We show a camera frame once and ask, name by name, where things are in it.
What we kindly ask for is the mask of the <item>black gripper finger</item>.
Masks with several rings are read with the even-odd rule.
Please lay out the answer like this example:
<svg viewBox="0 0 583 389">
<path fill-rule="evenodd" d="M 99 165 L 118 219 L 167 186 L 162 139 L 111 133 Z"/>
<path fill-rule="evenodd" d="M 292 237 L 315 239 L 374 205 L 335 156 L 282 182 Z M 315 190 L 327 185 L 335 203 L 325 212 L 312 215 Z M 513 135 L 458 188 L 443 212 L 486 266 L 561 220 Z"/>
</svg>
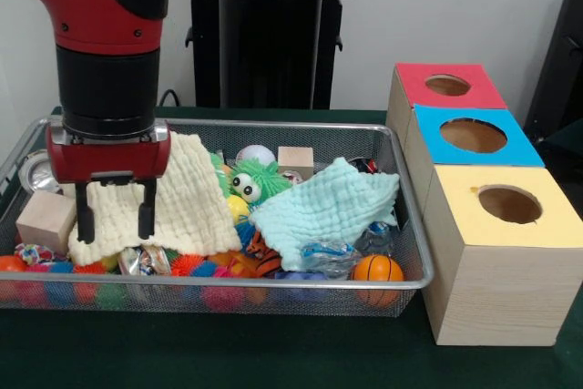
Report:
<svg viewBox="0 0 583 389">
<path fill-rule="evenodd" d="M 143 187 L 143 200 L 138 207 L 138 236 L 147 240 L 155 234 L 157 180 L 140 179 L 136 183 Z"/>
<path fill-rule="evenodd" d="M 87 182 L 75 184 L 77 209 L 77 240 L 90 244 L 95 239 L 94 212 L 88 205 Z"/>
</svg>

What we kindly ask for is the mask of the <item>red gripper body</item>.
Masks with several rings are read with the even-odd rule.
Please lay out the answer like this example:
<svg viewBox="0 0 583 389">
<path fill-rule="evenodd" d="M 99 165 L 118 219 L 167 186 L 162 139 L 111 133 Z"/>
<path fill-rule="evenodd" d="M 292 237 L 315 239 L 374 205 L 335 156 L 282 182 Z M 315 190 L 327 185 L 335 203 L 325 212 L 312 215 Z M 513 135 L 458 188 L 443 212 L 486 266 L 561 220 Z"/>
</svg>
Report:
<svg viewBox="0 0 583 389">
<path fill-rule="evenodd" d="M 46 147 L 57 182 L 65 184 L 160 178 L 168 165 L 171 135 L 155 128 L 146 138 L 106 141 L 85 138 L 75 143 L 62 128 L 46 131 Z"/>
</svg>

